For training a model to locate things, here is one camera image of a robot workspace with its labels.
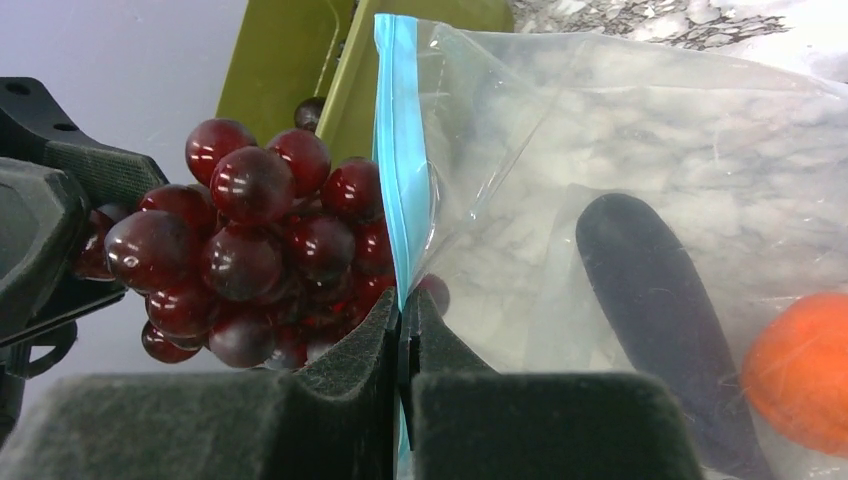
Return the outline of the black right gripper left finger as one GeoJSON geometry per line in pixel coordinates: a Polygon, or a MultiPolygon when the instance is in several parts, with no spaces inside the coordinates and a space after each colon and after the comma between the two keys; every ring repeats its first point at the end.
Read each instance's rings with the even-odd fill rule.
{"type": "Polygon", "coordinates": [[[63,380],[1,452],[5,479],[389,479],[396,295],[290,373],[63,380]]]}

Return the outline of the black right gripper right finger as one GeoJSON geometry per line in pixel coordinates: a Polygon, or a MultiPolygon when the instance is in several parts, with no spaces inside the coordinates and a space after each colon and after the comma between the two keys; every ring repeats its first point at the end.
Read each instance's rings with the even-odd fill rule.
{"type": "Polygon", "coordinates": [[[402,313],[415,369],[405,403],[417,479],[699,479],[682,415],[627,373],[500,374],[423,289],[402,313]]]}

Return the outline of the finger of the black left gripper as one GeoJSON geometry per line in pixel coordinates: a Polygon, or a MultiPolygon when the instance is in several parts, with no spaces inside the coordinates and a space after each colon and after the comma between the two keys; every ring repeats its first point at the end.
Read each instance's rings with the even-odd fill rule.
{"type": "Polygon", "coordinates": [[[1,159],[1,345],[37,336],[125,296],[116,282],[66,276],[90,203],[126,202],[115,171],[65,172],[1,159]]]}
{"type": "Polygon", "coordinates": [[[135,206],[167,183],[151,157],[85,134],[31,77],[1,79],[1,155],[71,174],[95,206],[135,206]]]}

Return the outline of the red toy grapes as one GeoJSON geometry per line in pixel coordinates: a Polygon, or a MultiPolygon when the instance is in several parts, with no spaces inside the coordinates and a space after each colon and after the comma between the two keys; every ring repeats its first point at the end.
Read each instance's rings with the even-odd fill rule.
{"type": "Polygon", "coordinates": [[[295,370],[395,286],[375,162],[334,165],[304,121],[260,145],[223,118],[195,127],[185,160],[191,184],[95,208],[70,260],[76,277],[142,296],[154,360],[209,350],[231,368],[295,370]]]}

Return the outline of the clear zip top bag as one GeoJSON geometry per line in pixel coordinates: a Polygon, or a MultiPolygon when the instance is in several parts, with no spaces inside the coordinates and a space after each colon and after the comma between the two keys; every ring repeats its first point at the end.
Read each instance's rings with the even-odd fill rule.
{"type": "Polygon", "coordinates": [[[595,34],[374,21],[374,155],[400,299],[444,280],[449,327],[501,368],[636,370],[575,239],[592,200],[636,197],[694,263],[775,477],[846,477],[847,456],[778,433],[740,383],[791,304],[847,295],[845,88],[595,34]]]}

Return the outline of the orange toy fruit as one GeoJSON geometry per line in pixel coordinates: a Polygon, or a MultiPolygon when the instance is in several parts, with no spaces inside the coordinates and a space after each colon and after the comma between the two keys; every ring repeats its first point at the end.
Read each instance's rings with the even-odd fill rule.
{"type": "Polygon", "coordinates": [[[754,340],[740,374],[763,419],[790,441],[847,456],[847,295],[796,300],[754,340]]]}

